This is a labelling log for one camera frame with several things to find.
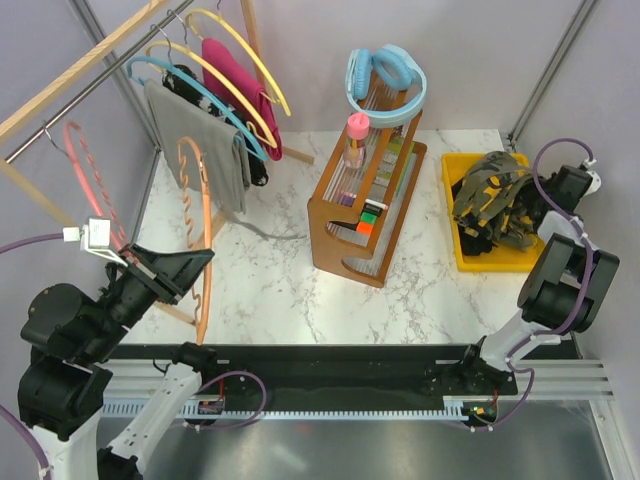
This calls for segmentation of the camouflage trousers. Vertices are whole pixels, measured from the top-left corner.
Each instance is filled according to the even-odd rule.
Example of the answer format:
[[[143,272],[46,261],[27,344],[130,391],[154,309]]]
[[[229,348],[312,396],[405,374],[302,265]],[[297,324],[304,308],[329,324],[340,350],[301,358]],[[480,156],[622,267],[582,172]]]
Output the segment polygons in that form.
[[[511,154],[485,154],[451,191],[463,254],[480,256],[498,246],[526,251],[536,244],[533,173]]]

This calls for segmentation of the pink hanger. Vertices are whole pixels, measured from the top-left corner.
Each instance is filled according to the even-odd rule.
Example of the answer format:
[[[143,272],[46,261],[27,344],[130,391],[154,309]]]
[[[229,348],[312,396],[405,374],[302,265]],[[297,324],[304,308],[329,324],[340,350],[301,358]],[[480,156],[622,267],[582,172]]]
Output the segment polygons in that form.
[[[111,248],[118,253],[124,246],[126,233],[81,126],[74,121],[64,124],[64,147],[56,144],[46,123],[43,123],[43,131],[52,146],[69,160],[78,184],[92,209],[92,217],[103,217],[111,221]]]

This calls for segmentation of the orange hanger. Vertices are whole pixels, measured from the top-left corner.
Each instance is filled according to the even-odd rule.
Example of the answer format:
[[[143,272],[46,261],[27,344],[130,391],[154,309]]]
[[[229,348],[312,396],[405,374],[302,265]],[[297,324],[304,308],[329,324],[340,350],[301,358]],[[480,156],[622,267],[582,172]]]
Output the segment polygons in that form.
[[[209,180],[208,174],[206,170],[206,166],[203,160],[203,154],[196,144],[196,142],[189,136],[184,136],[180,138],[177,142],[178,148],[178,161],[179,161],[179,185],[181,187],[181,199],[183,203],[183,220],[185,226],[187,227],[186,233],[186,241],[187,247],[190,250],[196,250],[196,243],[192,241],[191,234],[195,227],[195,223],[193,218],[190,215],[191,209],[191,196],[187,192],[189,187],[190,177],[187,173],[187,155],[184,152],[186,147],[190,147],[195,159],[196,159],[196,167],[197,167],[197,178],[200,181],[201,187],[201,197],[203,202],[203,233],[202,233],[202,241],[205,249],[208,249],[210,253],[212,253],[213,246],[213,231],[212,231],[212,220],[211,220],[211,195],[209,188]],[[209,322],[209,308],[211,304],[211,288],[212,288],[212,280],[213,280],[213,267],[211,263],[208,263],[203,271],[203,286],[202,291],[197,293],[195,288],[192,288],[192,298],[196,301],[196,306],[194,309],[194,321],[196,328],[196,344],[202,345],[205,340],[208,322]]]

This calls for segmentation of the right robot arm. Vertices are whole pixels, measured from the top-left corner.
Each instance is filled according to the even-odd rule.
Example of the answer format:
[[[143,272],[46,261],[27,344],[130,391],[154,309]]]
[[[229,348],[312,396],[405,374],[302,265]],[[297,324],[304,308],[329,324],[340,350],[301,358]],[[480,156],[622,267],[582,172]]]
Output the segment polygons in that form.
[[[515,157],[490,152],[454,185],[452,215],[466,253],[499,247],[544,249],[502,328],[469,346],[454,377],[467,392],[502,388],[515,364],[543,343],[583,332],[595,320],[618,270],[596,247],[575,209],[594,181],[586,166],[564,165],[545,178]]]

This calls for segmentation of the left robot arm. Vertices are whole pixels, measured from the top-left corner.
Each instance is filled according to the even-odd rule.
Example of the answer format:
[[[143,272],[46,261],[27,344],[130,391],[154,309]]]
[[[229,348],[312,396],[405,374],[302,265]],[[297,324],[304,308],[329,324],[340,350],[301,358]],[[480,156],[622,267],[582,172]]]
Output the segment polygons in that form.
[[[106,447],[97,446],[113,377],[104,363],[154,303],[177,304],[213,257],[209,248],[159,253],[127,244],[106,263],[108,283],[98,299],[59,283],[32,300],[20,332],[32,347],[31,360],[17,400],[21,421],[45,455],[45,478],[142,478],[186,401],[216,388],[214,352],[186,342],[142,410]]]

